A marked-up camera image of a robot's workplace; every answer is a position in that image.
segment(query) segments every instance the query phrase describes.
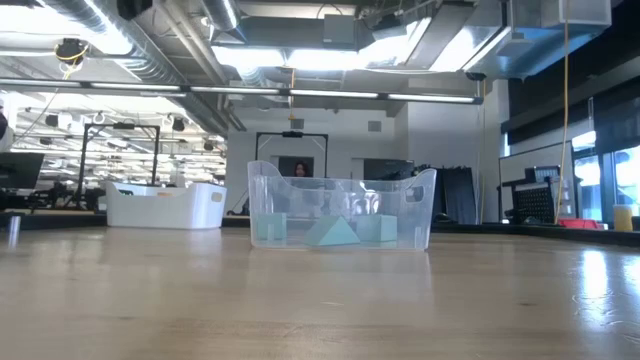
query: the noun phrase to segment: foam block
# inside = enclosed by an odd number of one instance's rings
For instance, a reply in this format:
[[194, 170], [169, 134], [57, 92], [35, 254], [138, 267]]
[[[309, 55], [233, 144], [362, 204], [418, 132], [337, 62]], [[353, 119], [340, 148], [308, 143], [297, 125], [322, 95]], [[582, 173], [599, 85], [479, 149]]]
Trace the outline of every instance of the foam block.
[[398, 240], [398, 218], [390, 215], [358, 216], [356, 233], [362, 241], [396, 241]]
[[259, 214], [256, 216], [256, 229], [259, 239], [269, 240], [269, 228], [273, 232], [273, 240], [284, 240], [287, 237], [287, 214]]
[[358, 244], [360, 239], [342, 216], [322, 216], [307, 231], [304, 243], [310, 246]]

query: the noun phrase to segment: red object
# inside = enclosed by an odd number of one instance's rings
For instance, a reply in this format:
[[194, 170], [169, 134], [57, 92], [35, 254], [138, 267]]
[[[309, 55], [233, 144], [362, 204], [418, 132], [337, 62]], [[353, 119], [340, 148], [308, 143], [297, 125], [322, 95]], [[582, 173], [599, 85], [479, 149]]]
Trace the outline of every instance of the red object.
[[558, 224], [571, 229], [600, 229], [595, 220], [558, 219]]

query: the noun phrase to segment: transparent storage container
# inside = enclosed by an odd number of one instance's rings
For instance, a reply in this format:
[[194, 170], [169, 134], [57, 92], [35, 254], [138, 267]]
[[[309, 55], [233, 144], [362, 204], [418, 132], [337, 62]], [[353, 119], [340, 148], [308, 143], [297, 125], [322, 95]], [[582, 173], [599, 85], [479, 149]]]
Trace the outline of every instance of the transparent storage container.
[[248, 166], [255, 247], [429, 247], [434, 169], [401, 181], [364, 181], [282, 177], [265, 161]]

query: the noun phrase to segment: yellow container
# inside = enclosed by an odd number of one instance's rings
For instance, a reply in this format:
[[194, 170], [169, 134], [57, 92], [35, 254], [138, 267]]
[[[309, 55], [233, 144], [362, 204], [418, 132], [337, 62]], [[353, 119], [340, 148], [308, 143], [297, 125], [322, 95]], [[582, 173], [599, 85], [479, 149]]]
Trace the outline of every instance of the yellow container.
[[613, 206], [613, 222], [616, 231], [633, 231], [631, 218], [635, 206], [632, 205], [614, 205]]

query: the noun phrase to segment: wooden table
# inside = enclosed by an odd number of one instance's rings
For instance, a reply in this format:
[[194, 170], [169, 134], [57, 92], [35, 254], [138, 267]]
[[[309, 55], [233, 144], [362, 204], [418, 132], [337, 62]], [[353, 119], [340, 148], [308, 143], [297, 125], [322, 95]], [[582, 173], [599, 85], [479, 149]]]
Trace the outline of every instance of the wooden table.
[[428, 253], [252, 249], [247, 229], [0, 243], [2, 359], [640, 359], [640, 253], [434, 234]]

